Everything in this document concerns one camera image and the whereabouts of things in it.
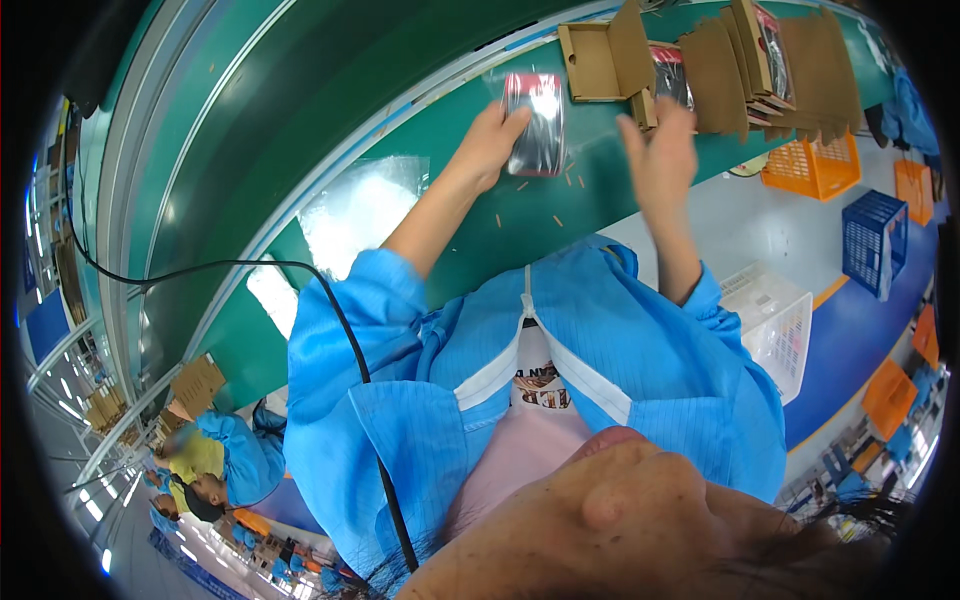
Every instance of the blue sign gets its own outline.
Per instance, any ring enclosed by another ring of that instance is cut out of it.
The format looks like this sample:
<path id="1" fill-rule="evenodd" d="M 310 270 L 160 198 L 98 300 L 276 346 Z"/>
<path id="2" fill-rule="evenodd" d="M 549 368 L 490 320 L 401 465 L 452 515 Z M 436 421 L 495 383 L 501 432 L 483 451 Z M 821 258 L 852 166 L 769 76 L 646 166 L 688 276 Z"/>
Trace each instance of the blue sign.
<path id="1" fill-rule="evenodd" d="M 154 527 L 154 530 L 147 536 L 147 541 L 156 548 L 163 558 L 175 564 L 177 568 L 183 571 L 183 574 L 192 579 L 201 588 L 209 591 L 215 598 L 222 600 L 248 600 L 246 596 L 220 581 L 196 561 L 183 554 L 179 548 L 174 547 L 170 540 Z"/>

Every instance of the yellow shirt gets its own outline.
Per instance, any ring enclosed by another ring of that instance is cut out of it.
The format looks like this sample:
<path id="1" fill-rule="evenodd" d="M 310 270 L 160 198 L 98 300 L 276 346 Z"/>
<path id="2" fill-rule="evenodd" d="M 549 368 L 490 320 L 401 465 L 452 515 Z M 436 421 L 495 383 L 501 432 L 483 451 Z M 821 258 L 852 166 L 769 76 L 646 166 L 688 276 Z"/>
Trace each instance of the yellow shirt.
<path id="1" fill-rule="evenodd" d="M 217 477 L 223 477 L 224 445 L 216 440 L 204 437 L 204 434 L 200 431 L 195 431 L 184 441 L 180 452 L 170 457 L 170 472 L 179 475 L 185 484 L 196 481 L 197 475 L 201 473 L 213 473 Z M 171 484 L 171 492 L 174 487 L 178 486 Z M 173 494 L 173 496 L 179 506 L 180 501 L 177 499 L 177 495 Z"/>
<path id="2" fill-rule="evenodd" d="M 183 495 L 183 488 L 170 482 L 170 495 L 174 497 L 174 502 L 177 503 L 177 512 L 183 515 L 184 513 L 190 512 L 190 507 L 186 505 L 186 496 Z"/>

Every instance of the white plastic crate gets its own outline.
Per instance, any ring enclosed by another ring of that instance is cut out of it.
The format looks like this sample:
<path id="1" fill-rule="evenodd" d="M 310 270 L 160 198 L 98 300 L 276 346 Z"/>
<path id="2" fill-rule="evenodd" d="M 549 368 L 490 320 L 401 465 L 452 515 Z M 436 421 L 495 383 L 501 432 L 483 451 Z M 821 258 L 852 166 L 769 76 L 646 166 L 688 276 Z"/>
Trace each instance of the white plastic crate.
<path id="1" fill-rule="evenodd" d="M 797 397 L 804 381 L 813 294 L 760 261 L 721 281 L 720 290 L 720 305 L 737 313 L 743 323 L 743 347 L 780 388 L 785 405 Z"/>

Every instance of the orange plastic crate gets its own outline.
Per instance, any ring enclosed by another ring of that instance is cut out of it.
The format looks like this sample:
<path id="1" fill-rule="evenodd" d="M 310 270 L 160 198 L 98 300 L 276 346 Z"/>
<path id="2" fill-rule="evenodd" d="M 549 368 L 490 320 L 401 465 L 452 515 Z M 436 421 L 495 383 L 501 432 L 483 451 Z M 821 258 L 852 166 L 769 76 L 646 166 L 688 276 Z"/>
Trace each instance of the orange plastic crate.
<path id="1" fill-rule="evenodd" d="M 764 185 L 829 202 L 860 181 L 860 157 L 847 132 L 827 146 L 794 140 L 770 151 Z"/>
<path id="2" fill-rule="evenodd" d="M 887 358 L 874 373 L 860 405 L 880 437 L 890 440 L 906 419 L 915 397 L 917 386 L 897 363 Z"/>
<path id="3" fill-rule="evenodd" d="M 910 218 L 926 227 L 933 217 L 930 167 L 901 159 L 894 163 L 894 177 L 897 181 L 897 198 L 910 206 Z"/>
<path id="4" fill-rule="evenodd" d="M 937 327 L 933 317 L 933 304 L 928 304 L 917 319 L 917 329 L 913 332 L 911 343 L 930 367 L 936 370 L 940 362 L 940 344 L 937 342 Z"/>

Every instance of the blue floor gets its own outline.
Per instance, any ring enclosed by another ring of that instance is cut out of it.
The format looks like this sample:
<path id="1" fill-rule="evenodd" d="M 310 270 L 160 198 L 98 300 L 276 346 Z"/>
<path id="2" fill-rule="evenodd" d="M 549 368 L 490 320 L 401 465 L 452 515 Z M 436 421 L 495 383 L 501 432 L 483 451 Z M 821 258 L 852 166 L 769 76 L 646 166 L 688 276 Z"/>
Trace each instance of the blue floor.
<path id="1" fill-rule="evenodd" d="M 813 311 L 800 394 L 783 408 L 786 447 L 793 449 L 826 423 L 867 382 L 917 310 L 933 276 L 936 221 L 910 221 L 907 260 L 880 302 L 855 281 Z"/>

